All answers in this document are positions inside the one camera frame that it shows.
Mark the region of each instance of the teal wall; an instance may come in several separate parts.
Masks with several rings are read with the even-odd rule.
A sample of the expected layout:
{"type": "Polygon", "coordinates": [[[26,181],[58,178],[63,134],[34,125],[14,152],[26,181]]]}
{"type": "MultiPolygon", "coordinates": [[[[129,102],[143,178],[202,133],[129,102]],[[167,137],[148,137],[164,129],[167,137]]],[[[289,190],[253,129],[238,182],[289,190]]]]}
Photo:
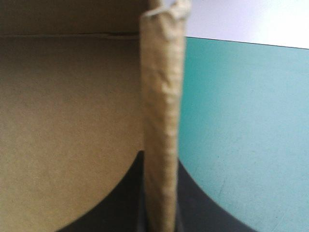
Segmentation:
{"type": "Polygon", "coordinates": [[[187,38],[180,159],[259,232],[309,232],[309,50],[187,38]]]}

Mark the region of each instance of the black curved shape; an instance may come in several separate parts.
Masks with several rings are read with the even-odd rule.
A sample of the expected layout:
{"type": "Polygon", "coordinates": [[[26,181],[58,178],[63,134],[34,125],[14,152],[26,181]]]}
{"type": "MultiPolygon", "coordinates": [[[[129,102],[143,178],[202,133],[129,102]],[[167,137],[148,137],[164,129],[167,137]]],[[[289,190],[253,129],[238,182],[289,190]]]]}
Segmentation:
{"type": "Polygon", "coordinates": [[[255,232],[207,196],[181,162],[178,170],[178,202],[185,232],[255,232]]]}
{"type": "MultiPolygon", "coordinates": [[[[143,152],[114,190],[88,213],[58,232],[146,232],[143,152]]],[[[230,215],[195,183],[179,162],[175,232],[254,232],[230,215]]]]}
{"type": "Polygon", "coordinates": [[[136,232],[143,152],[119,184],[97,206],[58,232],[136,232]]]}

